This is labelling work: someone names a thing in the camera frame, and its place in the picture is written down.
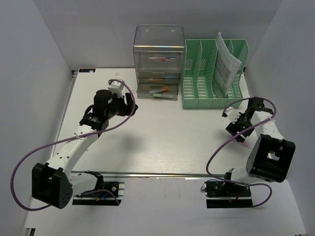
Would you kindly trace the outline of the green file organizer rack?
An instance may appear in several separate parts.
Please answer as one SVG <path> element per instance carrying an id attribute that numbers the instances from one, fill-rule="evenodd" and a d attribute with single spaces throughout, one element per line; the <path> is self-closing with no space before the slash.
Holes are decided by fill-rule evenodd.
<path id="1" fill-rule="evenodd" d="M 249 47 L 245 39 L 225 39 L 229 52 L 242 64 L 226 97 L 219 98 L 214 90 L 215 64 L 218 55 L 214 39 L 186 39 L 186 55 L 181 74 L 180 90 L 184 109 L 223 109 L 243 98 L 240 80 Z"/>

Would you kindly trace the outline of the clear drawer storage box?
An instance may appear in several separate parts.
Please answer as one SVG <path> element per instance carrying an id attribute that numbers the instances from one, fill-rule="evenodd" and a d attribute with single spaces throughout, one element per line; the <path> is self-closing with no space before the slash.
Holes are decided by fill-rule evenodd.
<path id="1" fill-rule="evenodd" d="M 140 24 L 135 31 L 133 58 L 137 79 L 137 96 L 153 98 L 149 91 L 168 86 L 164 92 L 178 98 L 180 79 L 165 79 L 166 76 L 180 76 L 185 57 L 184 29 L 179 25 Z M 173 57 L 174 61 L 153 61 L 148 57 Z M 163 78 L 161 82 L 151 82 L 149 78 Z"/>

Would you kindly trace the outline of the orange translucent highlighter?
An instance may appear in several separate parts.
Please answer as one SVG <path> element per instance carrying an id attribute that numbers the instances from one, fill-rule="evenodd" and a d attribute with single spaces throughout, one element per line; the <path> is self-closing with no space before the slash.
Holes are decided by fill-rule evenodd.
<path id="1" fill-rule="evenodd" d="M 149 78 L 148 80 L 151 81 L 152 83 L 153 83 L 153 82 L 161 82 L 161 81 L 164 81 L 163 78 Z"/>

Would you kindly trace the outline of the green cap highlighter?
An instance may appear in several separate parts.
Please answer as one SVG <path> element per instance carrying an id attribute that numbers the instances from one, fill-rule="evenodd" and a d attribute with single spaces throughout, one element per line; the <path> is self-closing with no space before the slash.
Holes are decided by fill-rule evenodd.
<path id="1" fill-rule="evenodd" d="M 153 93 L 153 98 L 173 99 L 173 95 L 166 93 Z"/>

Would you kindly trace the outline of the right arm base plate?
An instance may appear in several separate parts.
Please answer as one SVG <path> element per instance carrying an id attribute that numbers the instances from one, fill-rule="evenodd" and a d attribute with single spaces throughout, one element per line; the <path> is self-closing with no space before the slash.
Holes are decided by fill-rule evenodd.
<path id="1" fill-rule="evenodd" d="M 211 179 L 204 182 L 200 190 L 206 193 L 206 205 L 209 209 L 253 207 L 249 187 Z"/>

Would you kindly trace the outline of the pink highlighter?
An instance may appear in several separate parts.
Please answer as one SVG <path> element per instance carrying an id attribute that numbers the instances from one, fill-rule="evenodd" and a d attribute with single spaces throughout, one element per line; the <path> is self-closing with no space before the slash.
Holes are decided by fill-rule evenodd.
<path id="1" fill-rule="evenodd" d="M 242 146 L 246 147 L 246 148 L 252 148 L 251 144 L 249 142 L 243 142 Z"/>

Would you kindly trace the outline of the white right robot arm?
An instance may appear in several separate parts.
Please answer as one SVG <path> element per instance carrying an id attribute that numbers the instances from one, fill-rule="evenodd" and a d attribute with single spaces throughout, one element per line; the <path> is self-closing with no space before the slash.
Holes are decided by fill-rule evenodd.
<path id="1" fill-rule="evenodd" d="M 286 179 L 296 146 L 280 134 L 274 121 L 276 111 L 265 107 L 264 101 L 263 98 L 252 97 L 243 113 L 232 109 L 222 115 L 230 119 L 230 124 L 226 127 L 229 134 L 235 136 L 242 133 L 235 138 L 237 142 L 243 143 L 252 132 L 257 135 L 246 165 L 230 169 L 224 175 L 228 180 L 223 182 L 222 189 L 228 196 L 239 192 L 239 183 L 281 183 Z"/>

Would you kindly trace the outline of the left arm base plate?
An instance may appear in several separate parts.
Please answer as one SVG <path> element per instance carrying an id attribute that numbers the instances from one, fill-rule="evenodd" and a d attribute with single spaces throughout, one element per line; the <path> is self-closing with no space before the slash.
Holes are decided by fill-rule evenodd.
<path id="1" fill-rule="evenodd" d="M 96 192 L 73 197 L 74 206 L 118 206 L 124 196 L 125 178 L 106 177 Z"/>

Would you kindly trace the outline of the mesh document pouch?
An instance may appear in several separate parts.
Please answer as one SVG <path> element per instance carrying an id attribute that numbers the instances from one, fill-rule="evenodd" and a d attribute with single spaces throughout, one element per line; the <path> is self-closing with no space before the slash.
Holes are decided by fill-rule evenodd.
<path id="1" fill-rule="evenodd" d="M 231 40 L 224 40 L 220 32 L 216 38 L 216 45 L 218 52 L 213 74 L 213 90 L 218 98 L 226 98 L 240 69 L 241 61 L 233 55 Z"/>

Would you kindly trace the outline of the orange grey highlighter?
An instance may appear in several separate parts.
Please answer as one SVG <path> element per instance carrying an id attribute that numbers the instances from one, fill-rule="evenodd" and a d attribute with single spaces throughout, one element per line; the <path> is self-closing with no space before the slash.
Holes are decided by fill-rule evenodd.
<path id="1" fill-rule="evenodd" d="M 151 94 L 153 94 L 153 93 L 164 93 L 164 92 L 167 92 L 168 90 L 169 90 L 169 87 L 165 86 L 165 87 L 153 89 L 153 90 L 149 91 L 149 93 L 151 93 Z"/>

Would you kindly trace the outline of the black label sticker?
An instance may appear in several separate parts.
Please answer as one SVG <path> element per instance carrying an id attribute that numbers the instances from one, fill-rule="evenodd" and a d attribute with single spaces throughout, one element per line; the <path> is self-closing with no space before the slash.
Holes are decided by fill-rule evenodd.
<path id="1" fill-rule="evenodd" d="M 95 68 L 80 68 L 79 73 L 95 73 Z"/>

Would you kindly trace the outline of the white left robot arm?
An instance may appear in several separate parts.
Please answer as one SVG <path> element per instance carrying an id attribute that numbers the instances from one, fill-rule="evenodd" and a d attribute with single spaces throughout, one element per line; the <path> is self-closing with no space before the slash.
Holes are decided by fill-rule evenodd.
<path id="1" fill-rule="evenodd" d="M 31 193 L 34 199 L 63 209 L 74 196 L 113 193 L 104 188 L 103 176 L 85 171 L 72 176 L 71 172 L 102 133 L 109 131 L 109 120 L 115 116 L 130 118 L 138 106 L 131 92 L 121 94 L 106 89 L 98 90 L 94 102 L 84 112 L 73 139 L 66 141 L 60 151 L 46 163 L 37 163 L 32 169 Z"/>

